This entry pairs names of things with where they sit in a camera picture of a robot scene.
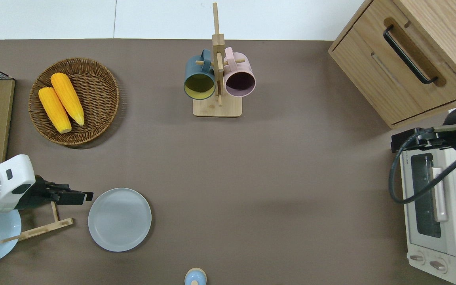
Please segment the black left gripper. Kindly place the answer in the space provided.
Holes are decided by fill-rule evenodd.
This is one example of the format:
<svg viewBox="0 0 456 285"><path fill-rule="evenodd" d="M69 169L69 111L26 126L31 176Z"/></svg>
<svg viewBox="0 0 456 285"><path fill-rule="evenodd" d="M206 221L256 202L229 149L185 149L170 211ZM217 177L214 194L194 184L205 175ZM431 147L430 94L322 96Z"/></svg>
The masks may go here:
<svg viewBox="0 0 456 285"><path fill-rule="evenodd" d="M72 191L69 184L49 182L35 176L36 182L22 195L16 205L17 210L36 209L47 202L57 205L82 205L93 199L92 192Z"/></svg>

